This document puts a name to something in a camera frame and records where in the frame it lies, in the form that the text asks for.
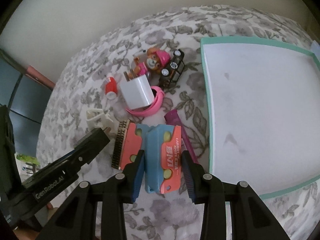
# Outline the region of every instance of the white tray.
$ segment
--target white tray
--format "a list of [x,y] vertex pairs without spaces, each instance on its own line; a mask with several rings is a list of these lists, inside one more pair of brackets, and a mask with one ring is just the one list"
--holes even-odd
[[203,38],[210,172],[247,181],[262,197],[319,178],[320,63],[313,53],[261,38]]

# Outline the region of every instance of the purple lighter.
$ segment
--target purple lighter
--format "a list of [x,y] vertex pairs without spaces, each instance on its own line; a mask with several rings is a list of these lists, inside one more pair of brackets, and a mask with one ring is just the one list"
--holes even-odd
[[194,163],[198,163],[197,156],[195,155],[195,152],[193,151],[192,145],[189,141],[188,135],[186,133],[186,130],[184,129],[184,126],[180,120],[180,117],[178,116],[178,111],[176,109],[173,109],[169,111],[165,116],[165,123],[168,125],[179,125],[181,126],[181,152],[187,150],[190,153],[190,156]]

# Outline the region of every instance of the floral pattern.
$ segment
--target floral pattern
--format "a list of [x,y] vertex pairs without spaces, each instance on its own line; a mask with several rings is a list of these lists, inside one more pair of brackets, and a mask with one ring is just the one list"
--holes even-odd
[[[48,102],[41,124],[37,158],[44,167],[73,149],[87,132],[85,111],[96,107],[110,110],[117,121],[130,118],[137,123],[164,123],[164,114],[177,109],[199,162],[208,170],[209,125],[204,76],[201,66],[200,39],[216,36],[257,36],[288,42],[309,49],[311,39],[294,21],[255,9],[213,5],[175,8],[146,16],[126,28],[118,28],[82,49],[71,58],[62,72]],[[152,117],[137,118],[125,111],[123,96],[108,100],[104,95],[106,76],[116,82],[123,79],[136,54],[150,46],[172,53],[185,52],[186,71],[174,88],[165,91],[161,110]],[[82,180],[106,181],[118,173],[111,168],[115,134],[111,142],[79,172],[79,179],[68,187],[65,199]],[[133,205],[124,204],[128,239],[196,240],[200,237],[203,205],[188,198],[184,178],[178,191],[147,194],[143,186]],[[320,180],[287,195],[264,202],[291,239],[307,239],[320,219]],[[97,235],[101,221],[97,219]],[[227,239],[231,239],[230,208],[227,206]]]

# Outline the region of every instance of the pink helmet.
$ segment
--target pink helmet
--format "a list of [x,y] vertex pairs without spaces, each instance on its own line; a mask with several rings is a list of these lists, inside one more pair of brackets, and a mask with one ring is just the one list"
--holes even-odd
[[170,54],[164,50],[157,50],[156,54],[160,58],[162,68],[164,68],[170,61]]

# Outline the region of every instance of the leaf pattern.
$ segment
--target leaf pattern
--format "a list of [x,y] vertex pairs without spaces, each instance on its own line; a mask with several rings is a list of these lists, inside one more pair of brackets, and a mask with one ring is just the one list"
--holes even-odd
[[[123,72],[132,66],[133,55],[145,53],[149,47],[156,46],[171,54],[177,48],[182,49],[185,52],[185,71],[175,87],[164,91],[162,108],[151,118],[154,124],[163,123],[161,113],[177,109],[199,162],[208,170],[208,155],[205,153],[209,151],[209,116],[200,41],[203,37],[228,35],[274,39],[304,49],[309,49],[312,42],[301,26],[292,20],[228,5],[175,8],[106,33],[74,55],[56,83],[39,133],[37,158],[41,166],[68,153],[74,142],[88,132],[85,121],[88,108],[109,109],[116,120],[130,117],[136,123],[146,122],[144,118],[132,117],[126,112],[120,91],[115,100],[107,100],[103,89],[109,73],[120,83]],[[110,167],[113,146],[113,142],[109,143],[90,165],[81,169],[80,179],[64,190],[64,198],[81,180],[99,183],[118,172]],[[142,187],[136,203],[124,204],[129,239],[199,239],[202,223],[199,214],[203,213],[203,207],[190,201],[183,180],[182,177],[180,189],[169,195],[147,194]],[[306,239],[300,233],[307,236],[318,223],[319,182],[264,200],[291,239]],[[230,240],[231,223],[228,223],[227,231]]]

